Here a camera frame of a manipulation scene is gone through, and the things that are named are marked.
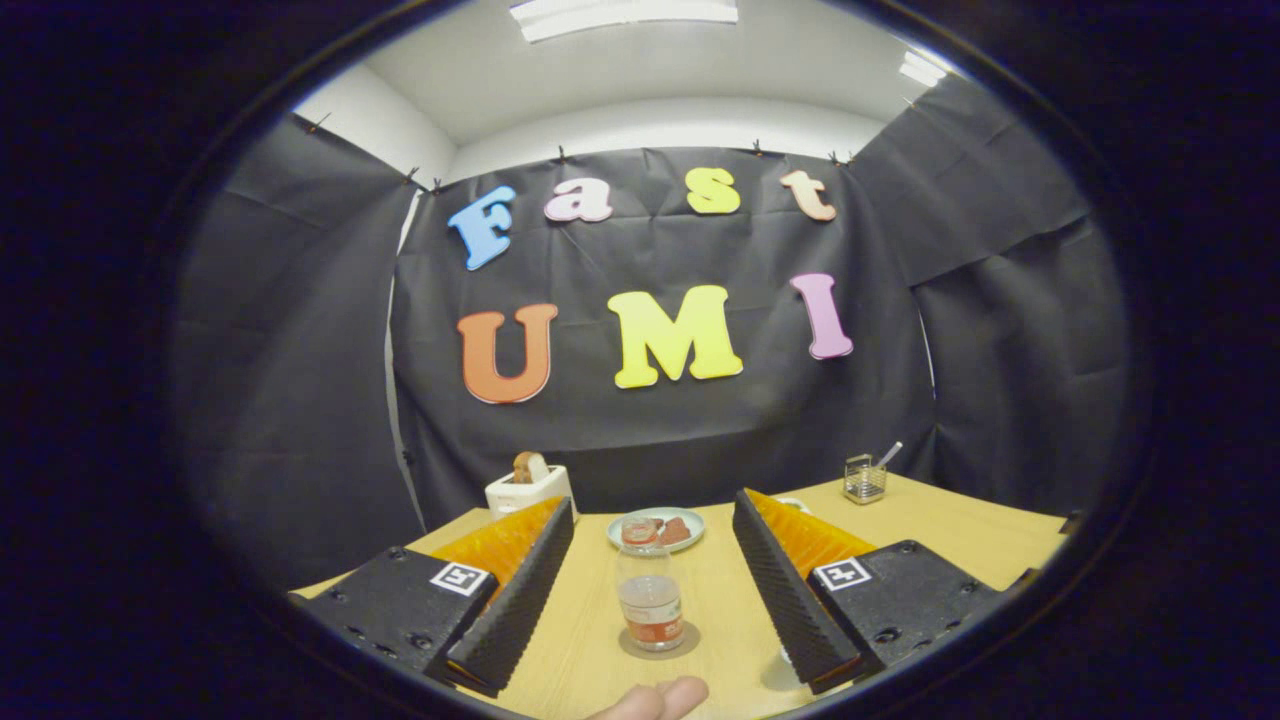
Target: mesh basket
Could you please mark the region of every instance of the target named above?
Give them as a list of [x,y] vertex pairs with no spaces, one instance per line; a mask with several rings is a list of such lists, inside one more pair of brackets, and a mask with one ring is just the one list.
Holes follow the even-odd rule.
[[858,505],[876,502],[884,497],[888,473],[883,465],[872,466],[870,455],[845,460],[845,495]]

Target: black curtain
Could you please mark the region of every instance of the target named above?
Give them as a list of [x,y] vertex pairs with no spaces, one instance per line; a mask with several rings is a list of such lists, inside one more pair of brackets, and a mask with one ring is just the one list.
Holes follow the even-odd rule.
[[[724,168],[741,206],[698,215],[685,173]],[[805,170],[837,208],[810,219],[780,178]],[[557,183],[594,177],[612,187],[604,222],[549,222]],[[477,270],[447,225],[499,186],[509,249]],[[804,302],[788,281],[828,273],[854,351],[814,360]],[[644,291],[676,318],[685,292],[728,292],[726,318],[744,370],[736,377],[620,389],[620,322],[611,296]],[[550,377],[540,395],[488,405],[462,380],[465,315],[499,311],[497,366],[524,369],[512,315],[553,302]],[[564,464],[584,511],[723,502],[744,486],[767,492],[840,475],[845,457],[906,445],[896,471],[932,473],[933,398],[919,313],[847,168],[815,158],[724,149],[600,152],[488,173],[424,196],[396,269],[392,313],[404,438],[428,523],[484,505],[483,487],[521,450]]]
[[1087,509],[1128,466],[1143,413],[1115,258],[1062,164],[989,94],[948,77],[854,174],[932,352],[928,479],[1027,510]]
[[289,117],[205,209],[179,278],[174,409],[210,529],[282,588],[422,533],[384,338],[413,188]]
[[[741,206],[698,215],[684,177],[724,168]],[[804,215],[778,179],[803,169],[838,215]],[[611,184],[614,214],[550,223],[552,188]],[[511,186],[511,247],[465,269],[448,218]],[[846,357],[815,361],[788,279],[829,273]],[[605,304],[653,293],[672,318],[696,284],[728,291],[745,364],[732,378],[618,389]],[[891,469],[1052,514],[1087,507],[1138,416],[1132,338],[1108,241],[1062,165],[980,88],[947,78],[851,165],[723,149],[628,150],[488,173],[425,197],[397,265],[392,329],[406,443],[428,524],[484,503],[521,450],[570,468],[586,511],[723,502],[838,477],[905,443]],[[497,366],[524,369],[525,305],[553,302],[552,372],[493,406],[462,386],[465,315],[499,311]]]

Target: white plate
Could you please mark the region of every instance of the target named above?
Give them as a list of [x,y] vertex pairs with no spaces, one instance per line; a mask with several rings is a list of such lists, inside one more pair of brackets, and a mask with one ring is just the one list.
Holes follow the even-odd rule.
[[795,497],[780,497],[777,498],[777,501],[781,502],[782,505],[790,505],[791,507],[795,507],[801,512],[813,515],[813,512],[809,511],[809,506],[805,505],[803,500]]
[[618,518],[617,520],[609,523],[609,527],[604,533],[609,536],[609,541],[622,547],[622,521],[631,516],[640,518],[658,518],[663,521],[673,520],[681,518],[685,520],[685,527],[689,528],[689,539],[682,539],[676,544],[667,546],[667,550],[677,552],[685,550],[686,547],[698,542],[698,538],[703,537],[703,530],[707,529],[707,523],[703,521],[703,516],[692,510],[685,510],[684,507],[649,507],[645,510],[636,510],[635,512],[627,512],[626,515]]

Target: letter f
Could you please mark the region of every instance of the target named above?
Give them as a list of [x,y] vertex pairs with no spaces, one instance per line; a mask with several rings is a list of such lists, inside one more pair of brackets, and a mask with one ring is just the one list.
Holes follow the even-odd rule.
[[[475,270],[511,247],[511,238],[499,236],[494,229],[511,229],[511,211],[502,204],[515,199],[516,191],[504,184],[449,218],[449,227],[458,228],[462,242],[467,246],[468,270]],[[490,205],[493,209],[486,213],[485,209]]]

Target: table surface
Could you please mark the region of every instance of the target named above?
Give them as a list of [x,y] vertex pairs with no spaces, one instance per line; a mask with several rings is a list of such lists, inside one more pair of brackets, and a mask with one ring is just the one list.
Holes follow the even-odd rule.
[[[1062,518],[974,500],[899,475],[888,475],[884,496],[870,505],[846,500],[841,487],[842,480],[833,480],[776,497],[797,498],[815,516],[877,547],[918,541],[997,591],[1028,568],[1043,566],[1064,538],[1059,534]],[[710,687],[710,697],[690,720],[764,717],[813,702],[809,688],[780,659],[778,637],[733,536],[732,503],[694,510],[707,530],[675,553],[675,561],[685,619],[700,634],[696,646],[657,660],[620,647],[623,621],[611,583],[617,548],[605,528],[621,514],[584,514],[511,684],[495,701],[461,692],[550,720],[581,720],[637,683],[678,675],[700,676]],[[489,510],[471,510],[406,547],[430,553],[490,521]],[[315,597],[344,577],[296,592]]]

